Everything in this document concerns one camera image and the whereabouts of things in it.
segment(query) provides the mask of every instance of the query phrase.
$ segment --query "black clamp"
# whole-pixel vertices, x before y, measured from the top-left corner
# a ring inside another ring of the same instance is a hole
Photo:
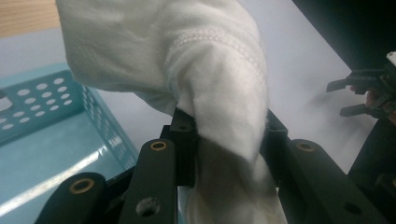
[[[377,90],[380,96],[369,106],[361,104],[342,108],[340,115],[343,117],[368,114],[384,119],[396,110],[396,67],[392,63],[386,64],[384,69],[353,70],[345,79],[329,83],[326,92],[338,91],[346,86],[356,87],[355,94]]]

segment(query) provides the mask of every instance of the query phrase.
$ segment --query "basket hole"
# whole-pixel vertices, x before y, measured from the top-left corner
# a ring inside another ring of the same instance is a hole
[[[36,117],[41,117],[41,116],[43,116],[45,113],[46,113],[46,112],[44,112],[44,111],[40,111],[40,112],[37,112],[37,113],[35,114],[35,116],[36,116]]]
[[[66,98],[68,98],[70,96],[70,94],[69,93],[67,93],[67,94],[63,94],[62,96],[61,96],[61,99],[66,99]]]
[[[19,95],[19,96],[24,96],[24,95],[27,95],[27,94],[29,94],[29,93],[30,93],[29,90],[20,90],[20,91],[18,91],[18,95]]]
[[[0,112],[10,109],[12,107],[11,101],[8,100],[7,97],[3,97],[0,99]]]
[[[72,100],[68,100],[64,102],[64,105],[70,105],[73,101]]]
[[[67,90],[67,87],[61,87],[61,88],[58,89],[58,92],[63,92],[63,91],[66,91],[66,90]]]
[[[160,212],[161,204],[158,199],[145,198],[137,204],[136,213],[141,217],[152,217]]]
[[[8,130],[11,129],[12,127],[14,127],[13,124],[6,124],[5,126],[3,126],[3,130]]]
[[[55,80],[53,80],[53,84],[55,84],[55,85],[59,85],[59,84],[61,84],[63,82],[64,82],[64,79],[61,78],[61,77],[56,78]]]
[[[344,205],[344,208],[349,212],[354,215],[360,215],[361,214],[361,209],[354,203],[346,203]]]
[[[39,91],[42,91],[42,90],[46,89],[47,87],[48,87],[47,84],[41,83],[41,84],[38,84],[35,88],[38,89]]]
[[[37,109],[39,109],[41,107],[41,105],[34,105],[32,107],[30,107],[30,110],[35,111]]]
[[[18,118],[18,117],[20,117],[22,115],[24,115],[24,112],[20,111],[20,112],[15,113],[13,116],[14,116],[14,118]]]
[[[43,98],[48,98],[48,97],[50,97],[51,95],[52,95],[52,92],[47,91],[47,92],[44,92],[44,93],[41,95],[41,97],[43,97]]]
[[[25,123],[27,121],[29,121],[29,118],[23,118],[23,119],[20,120],[20,123]]]
[[[56,100],[50,99],[50,100],[48,100],[48,101],[46,102],[46,104],[47,104],[47,105],[52,105],[52,104],[55,103],[55,102],[56,102]]]
[[[35,98],[29,98],[29,99],[26,99],[26,100],[25,100],[25,103],[26,103],[27,105],[32,104],[32,103],[34,103],[34,102],[35,102]]]
[[[54,110],[57,110],[57,109],[59,109],[59,106],[55,105],[55,106],[51,107],[49,110],[54,111]]]

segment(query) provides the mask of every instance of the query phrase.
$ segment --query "black metal bracket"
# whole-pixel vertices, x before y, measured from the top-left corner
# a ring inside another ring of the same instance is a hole
[[[394,175],[380,176],[374,196],[390,204],[389,210],[363,194],[318,144],[290,141],[288,130],[271,111],[268,119],[261,153],[290,224],[393,220],[389,214],[396,201],[389,194],[395,195]],[[52,194],[36,224],[176,224],[177,186],[192,187],[195,178],[199,137],[194,125],[192,118],[177,111],[172,124],[164,126],[162,138],[143,145],[135,168],[107,182],[99,174],[70,177]]]

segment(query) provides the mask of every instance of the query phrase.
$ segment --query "black mechanical part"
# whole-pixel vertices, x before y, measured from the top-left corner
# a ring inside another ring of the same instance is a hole
[[[96,173],[69,177],[51,195],[35,224],[90,223],[103,209],[105,188],[105,178]]]
[[[396,126],[379,119],[348,176],[390,223],[396,223]]]
[[[338,91],[346,86],[354,86],[356,94],[376,90],[380,96],[369,106],[362,104],[342,108],[340,115],[343,117],[368,114],[383,119],[396,110],[396,67],[391,63],[385,65],[384,69],[353,70],[345,79],[329,83],[326,91]]]
[[[267,162],[276,185],[278,185],[285,169],[281,158],[285,158],[289,130],[271,110],[268,110],[265,131],[260,153]]]
[[[142,146],[118,223],[177,223],[173,142],[157,139]]]
[[[289,142],[279,198],[289,224],[388,223],[319,145]]]
[[[175,110],[171,125],[165,125],[161,138],[177,146],[177,185],[192,188],[195,184],[195,153],[199,135],[195,120],[180,109]]]

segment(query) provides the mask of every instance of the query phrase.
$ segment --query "screw hole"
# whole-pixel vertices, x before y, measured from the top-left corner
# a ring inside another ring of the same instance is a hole
[[[69,190],[73,194],[80,194],[88,191],[93,187],[94,181],[90,178],[83,178],[75,181],[72,185],[70,185]]]
[[[165,142],[154,142],[149,147],[153,150],[161,151],[161,150],[166,149],[166,143]]]
[[[161,204],[158,199],[145,198],[141,200],[136,207],[136,213],[141,217],[152,217],[158,214],[161,209]]]
[[[360,215],[361,214],[361,209],[353,204],[353,203],[346,203],[346,205],[344,205],[344,208],[349,212],[352,213],[354,215]]]
[[[307,151],[307,152],[315,151],[315,148],[307,143],[298,143],[297,148],[299,148],[302,151]]]

